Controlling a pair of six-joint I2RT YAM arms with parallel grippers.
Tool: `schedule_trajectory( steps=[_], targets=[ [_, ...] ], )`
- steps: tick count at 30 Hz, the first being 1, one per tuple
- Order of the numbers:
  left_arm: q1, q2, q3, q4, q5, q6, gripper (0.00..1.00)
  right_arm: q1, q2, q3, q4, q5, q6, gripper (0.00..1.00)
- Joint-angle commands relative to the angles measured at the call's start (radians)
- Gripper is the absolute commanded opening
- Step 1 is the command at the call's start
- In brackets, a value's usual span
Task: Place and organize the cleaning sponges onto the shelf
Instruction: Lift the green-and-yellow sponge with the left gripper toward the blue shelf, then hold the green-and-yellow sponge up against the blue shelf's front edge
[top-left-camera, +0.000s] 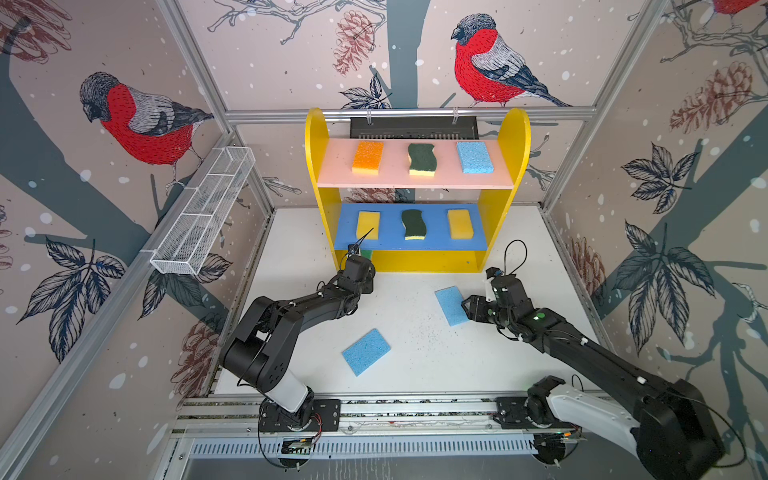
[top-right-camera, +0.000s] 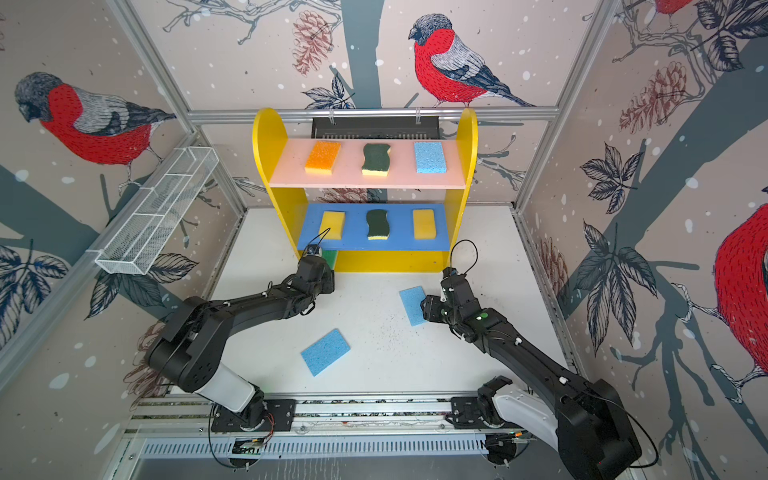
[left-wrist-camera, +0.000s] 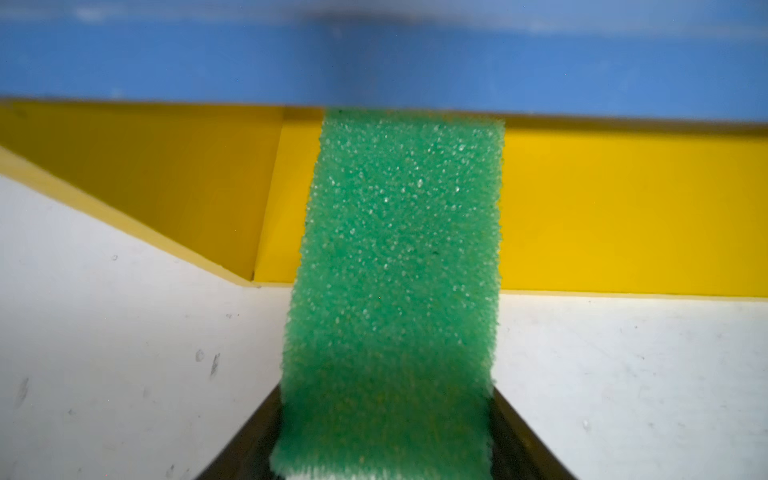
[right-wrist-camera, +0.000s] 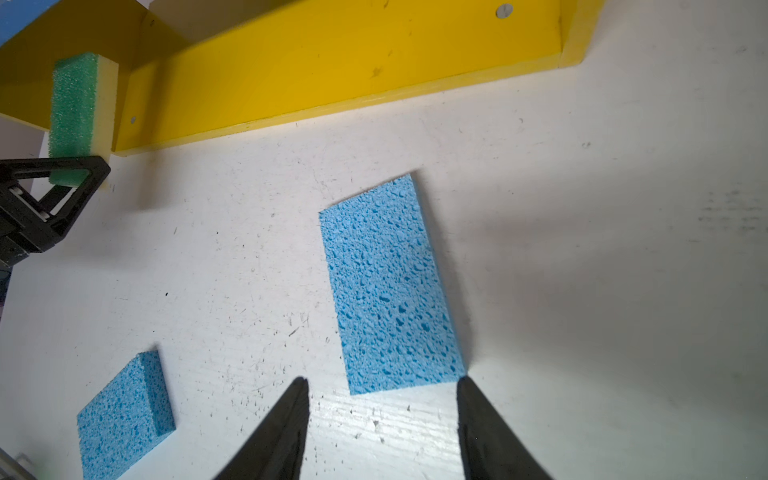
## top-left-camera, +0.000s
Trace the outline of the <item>dark green scrub sponge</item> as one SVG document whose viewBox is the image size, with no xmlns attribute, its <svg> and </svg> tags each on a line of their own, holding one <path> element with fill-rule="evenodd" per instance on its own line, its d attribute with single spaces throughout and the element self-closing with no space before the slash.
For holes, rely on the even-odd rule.
<svg viewBox="0 0 768 480">
<path fill-rule="evenodd" d="M 423 219 L 423 211 L 418 209 L 407 209 L 401 213 L 401 220 L 405 230 L 404 239 L 406 241 L 425 240 L 427 235 L 427 226 Z"/>
<path fill-rule="evenodd" d="M 411 176 L 433 177 L 437 171 L 437 158 L 434 145 L 430 143 L 411 143 L 407 149 L 409 174 Z"/>
</svg>

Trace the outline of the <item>yellow sponge front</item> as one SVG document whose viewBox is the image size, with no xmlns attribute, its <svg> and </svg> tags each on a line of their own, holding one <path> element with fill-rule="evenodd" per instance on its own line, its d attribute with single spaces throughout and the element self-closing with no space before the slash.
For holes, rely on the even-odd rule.
<svg viewBox="0 0 768 480">
<path fill-rule="evenodd" d="M 468 209 L 451 209 L 447 212 L 452 240 L 472 240 L 474 227 Z"/>
</svg>

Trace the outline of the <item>orange topped yellow sponge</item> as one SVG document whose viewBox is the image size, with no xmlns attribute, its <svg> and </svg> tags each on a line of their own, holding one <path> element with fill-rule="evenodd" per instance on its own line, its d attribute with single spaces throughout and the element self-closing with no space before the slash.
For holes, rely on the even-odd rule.
<svg viewBox="0 0 768 480">
<path fill-rule="evenodd" d="M 352 172 L 357 175 L 378 175 L 383 149 L 383 142 L 360 141 L 353 159 Z"/>
</svg>

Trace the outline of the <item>dark green scrub sponge front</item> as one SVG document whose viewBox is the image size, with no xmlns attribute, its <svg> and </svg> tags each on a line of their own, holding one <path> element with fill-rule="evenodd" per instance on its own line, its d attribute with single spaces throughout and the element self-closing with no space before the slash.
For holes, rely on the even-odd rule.
<svg viewBox="0 0 768 480">
<path fill-rule="evenodd" d="M 411 143 L 407 149 L 409 174 L 411 176 L 433 177 L 437 171 L 437 158 L 434 145 L 430 143 Z"/>
</svg>

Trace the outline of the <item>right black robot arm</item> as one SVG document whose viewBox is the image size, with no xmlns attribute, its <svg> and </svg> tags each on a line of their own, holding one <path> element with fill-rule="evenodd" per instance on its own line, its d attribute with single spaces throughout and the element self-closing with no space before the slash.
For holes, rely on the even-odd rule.
<svg viewBox="0 0 768 480">
<path fill-rule="evenodd" d="M 584 427 L 633 454 L 656 479 L 700 479 L 724 456 L 713 413 L 696 387 L 648 373 L 590 340 L 562 315 L 534 307 L 516 275 L 492 267 L 486 276 L 485 295 L 461 303 L 469 320 L 569 365 L 608 396 L 595 397 L 548 375 L 527 391 L 527 422 Z"/>
</svg>

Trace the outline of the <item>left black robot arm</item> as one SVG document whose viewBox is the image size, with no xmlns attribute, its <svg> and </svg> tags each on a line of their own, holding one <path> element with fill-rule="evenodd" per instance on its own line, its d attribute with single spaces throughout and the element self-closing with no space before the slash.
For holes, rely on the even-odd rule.
<svg viewBox="0 0 768 480">
<path fill-rule="evenodd" d="M 305 425 L 314 392 L 289 369 L 298 337 L 323 322 L 353 315 L 361 297 L 373 292 L 375 274 L 373 262 L 355 254 L 314 293 L 281 301 L 256 298 L 221 348 L 219 365 Z"/>
</svg>

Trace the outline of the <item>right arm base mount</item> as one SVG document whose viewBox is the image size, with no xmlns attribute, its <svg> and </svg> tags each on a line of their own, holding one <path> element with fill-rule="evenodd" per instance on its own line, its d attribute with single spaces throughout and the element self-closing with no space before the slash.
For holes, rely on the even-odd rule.
<svg viewBox="0 0 768 480">
<path fill-rule="evenodd" d="M 547 403 L 551 392 L 564 384 L 562 378 L 549 375 L 534 383 L 524 395 L 497 397 L 494 400 L 496 412 L 492 419 L 505 430 L 573 430 L 576 426 L 559 419 Z"/>
</svg>

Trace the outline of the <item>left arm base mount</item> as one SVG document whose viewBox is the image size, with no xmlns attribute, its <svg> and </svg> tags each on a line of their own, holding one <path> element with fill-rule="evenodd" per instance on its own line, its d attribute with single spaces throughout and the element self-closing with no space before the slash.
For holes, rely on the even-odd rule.
<svg viewBox="0 0 768 480">
<path fill-rule="evenodd" d="M 264 399 L 259 410 L 260 433 L 336 432 L 341 416 L 339 399 L 315 398 L 312 389 L 296 412 L 290 412 L 271 399 Z"/>
</svg>

